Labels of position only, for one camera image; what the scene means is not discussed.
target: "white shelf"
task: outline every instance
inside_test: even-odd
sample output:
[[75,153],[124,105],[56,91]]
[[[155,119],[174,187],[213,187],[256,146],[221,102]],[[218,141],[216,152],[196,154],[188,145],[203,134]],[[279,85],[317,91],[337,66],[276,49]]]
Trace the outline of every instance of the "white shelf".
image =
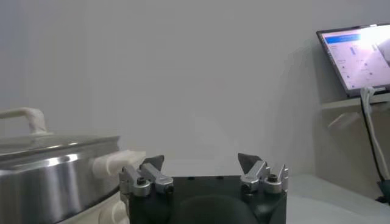
[[[390,93],[375,95],[371,98],[371,103],[382,103],[390,101]],[[360,98],[340,100],[336,102],[323,103],[321,105],[323,110],[330,110],[343,107],[355,107],[360,106]]]

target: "stainless steel pot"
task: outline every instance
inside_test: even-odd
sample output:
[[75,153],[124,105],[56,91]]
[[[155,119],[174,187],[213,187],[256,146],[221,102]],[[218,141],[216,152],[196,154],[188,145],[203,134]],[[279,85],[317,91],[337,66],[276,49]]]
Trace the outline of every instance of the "stainless steel pot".
[[0,224],[57,223],[118,191],[114,173],[123,164],[111,162],[128,161],[119,137],[53,135],[39,110],[0,113],[14,116],[27,117],[32,134],[0,139]]

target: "black cable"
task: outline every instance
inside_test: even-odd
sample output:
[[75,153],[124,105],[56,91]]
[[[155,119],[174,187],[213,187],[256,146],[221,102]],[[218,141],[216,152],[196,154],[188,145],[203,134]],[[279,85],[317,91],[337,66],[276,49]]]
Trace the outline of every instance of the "black cable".
[[370,128],[368,126],[366,112],[365,112],[365,109],[364,109],[364,106],[363,106],[363,100],[362,100],[361,97],[360,97],[360,107],[361,107],[361,112],[363,113],[363,120],[364,120],[364,124],[366,125],[366,130],[367,130],[368,138],[370,140],[370,145],[371,145],[371,152],[372,152],[372,156],[374,157],[375,167],[377,168],[379,179],[381,181],[385,181],[385,178],[383,178],[383,175],[382,175],[382,173],[380,172],[380,169],[379,169],[378,160],[377,160],[377,154],[375,152],[374,144],[372,143],[371,131],[370,131]]

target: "bolt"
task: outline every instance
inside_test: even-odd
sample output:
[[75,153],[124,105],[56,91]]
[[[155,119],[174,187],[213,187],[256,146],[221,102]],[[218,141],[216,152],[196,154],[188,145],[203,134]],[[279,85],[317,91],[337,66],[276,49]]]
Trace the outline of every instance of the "bolt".
[[276,183],[276,182],[278,182],[278,177],[275,174],[271,174],[268,176],[268,182]]
[[166,187],[164,188],[164,191],[165,191],[166,194],[171,194],[171,193],[173,193],[173,190],[174,190],[174,187],[173,187],[173,186],[166,186]]
[[136,184],[137,184],[137,185],[146,184],[145,178],[143,178],[143,177],[138,177],[138,178],[136,179]]
[[242,185],[241,186],[241,191],[244,193],[244,194],[249,194],[250,193],[250,187],[248,185]]

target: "pot handle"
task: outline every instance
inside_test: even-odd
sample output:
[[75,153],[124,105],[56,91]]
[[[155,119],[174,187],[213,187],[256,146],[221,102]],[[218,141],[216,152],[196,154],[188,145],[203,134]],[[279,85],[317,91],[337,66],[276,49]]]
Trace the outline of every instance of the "pot handle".
[[126,206],[122,201],[118,201],[102,210],[99,215],[99,224],[119,224],[123,223],[125,219],[129,221]]
[[146,157],[146,152],[122,150],[96,158],[92,164],[93,174],[98,178],[117,175],[122,167],[134,165]]
[[31,135],[47,135],[46,126],[44,124],[44,116],[39,109],[21,107],[11,110],[0,111],[0,119],[11,117],[26,117],[29,121]]

